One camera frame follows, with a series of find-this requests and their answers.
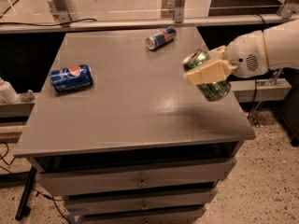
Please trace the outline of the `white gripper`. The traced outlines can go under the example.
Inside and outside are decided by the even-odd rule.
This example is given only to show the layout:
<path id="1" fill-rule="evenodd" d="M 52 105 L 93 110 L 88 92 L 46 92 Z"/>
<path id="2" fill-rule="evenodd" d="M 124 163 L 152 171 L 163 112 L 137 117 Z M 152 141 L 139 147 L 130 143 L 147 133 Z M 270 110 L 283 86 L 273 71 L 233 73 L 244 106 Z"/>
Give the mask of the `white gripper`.
<path id="1" fill-rule="evenodd" d="M 183 75 L 189 84 L 224 81 L 232 73 L 235 77 L 248 78 L 268 72 L 262 31 L 241 35 L 227 47 L 220 46 L 210 50 L 208 55 L 212 61 L 207 61 Z"/>

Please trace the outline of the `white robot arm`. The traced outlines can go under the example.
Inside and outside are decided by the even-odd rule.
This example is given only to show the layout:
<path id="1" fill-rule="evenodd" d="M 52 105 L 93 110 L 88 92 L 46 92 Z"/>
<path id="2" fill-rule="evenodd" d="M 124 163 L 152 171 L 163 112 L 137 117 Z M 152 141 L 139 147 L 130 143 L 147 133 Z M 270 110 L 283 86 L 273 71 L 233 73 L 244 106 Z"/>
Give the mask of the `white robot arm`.
<path id="1" fill-rule="evenodd" d="M 208 60 L 184 74 L 193 85 L 224 81 L 228 76 L 257 77 L 269 70 L 299 68 L 299 20 L 241 35 L 210 50 Z"/>

